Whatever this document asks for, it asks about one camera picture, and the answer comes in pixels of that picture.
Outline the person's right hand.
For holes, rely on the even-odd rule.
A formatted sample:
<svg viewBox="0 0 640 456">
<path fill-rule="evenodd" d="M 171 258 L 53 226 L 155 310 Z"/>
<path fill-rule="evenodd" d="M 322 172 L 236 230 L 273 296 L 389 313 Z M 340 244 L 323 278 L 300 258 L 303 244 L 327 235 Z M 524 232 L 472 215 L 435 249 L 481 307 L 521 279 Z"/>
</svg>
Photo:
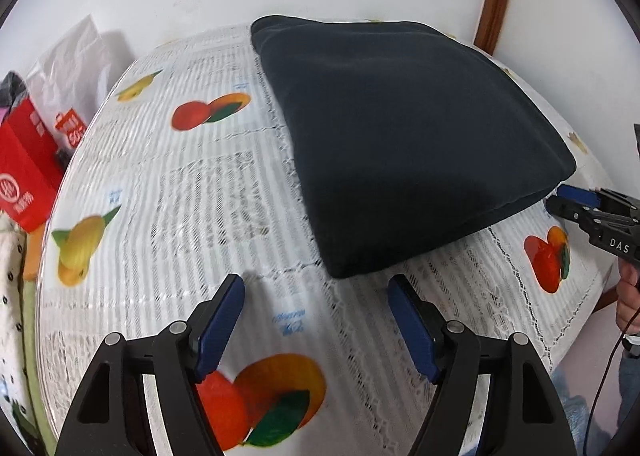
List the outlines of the person's right hand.
<svg viewBox="0 0 640 456">
<path fill-rule="evenodd" d="M 627 327 L 627 335 L 638 335 L 640 321 L 636 312 L 640 308 L 640 293 L 637 287 L 639 272 L 634 265 L 623 259 L 618 261 L 618 272 L 620 280 L 616 285 L 616 324 L 621 331 Z"/>
</svg>

